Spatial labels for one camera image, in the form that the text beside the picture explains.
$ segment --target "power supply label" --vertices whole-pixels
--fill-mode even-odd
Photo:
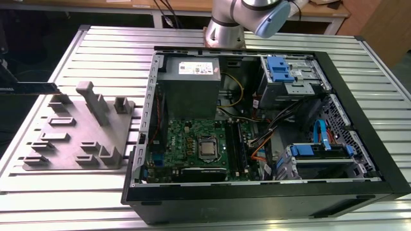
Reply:
[[[209,62],[180,62],[180,75],[212,75],[212,63]]]

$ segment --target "ram slot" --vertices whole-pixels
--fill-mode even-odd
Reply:
[[[227,145],[227,155],[228,164],[232,176],[239,176],[239,164],[237,164],[237,146],[235,140],[237,137],[233,134],[233,124],[225,122],[225,145]]]
[[[236,141],[237,143],[237,160],[239,160],[239,169],[240,172],[244,172],[247,169],[247,149],[245,149],[245,142],[243,140],[243,132],[241,132],[241,127],[240,123],[233,124],[233,129],[236,130]]]

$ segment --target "motherboard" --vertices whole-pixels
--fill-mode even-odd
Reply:
[[[185,171],[185,176],[217,177],[221,181],[248,180],[251,127],[248,121],[169,120],[167,151],[152,153],[148,179],[172,181],[161,175],[183,175]]]

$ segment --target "table leg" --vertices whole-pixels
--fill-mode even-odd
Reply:
[[[163,15],[159,10],[152,10],[152,16],[153,16],[153,27],[155,28],[163,28]]]
[[[334,18],[332,22],[330,23],[327,27],[324,35],[336,35],[336,32],[339,31],[342,27],[343,21],[344,21],[344,18]]]

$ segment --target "slotted aluminum table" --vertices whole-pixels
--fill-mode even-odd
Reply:
[[[277,34],[260,39],[245,33],[252,49],[326,51],[348,84],[398,166],[411,181],[411,96],[366,42],[354,37]],[[105,100],[127,96],[135,108],[129,143],[139,118],[153,46],[203,46],[201,30],[83,26],[49,79],[63,93],[81,98],[77,82],[92,81]],[[0,160],[0,230],[408,230],[411,196],[370,205],[326,219],[241,221],[148,226],[120,204],[125,166],[119,170],[24,171],[49,96],[40,96]]]

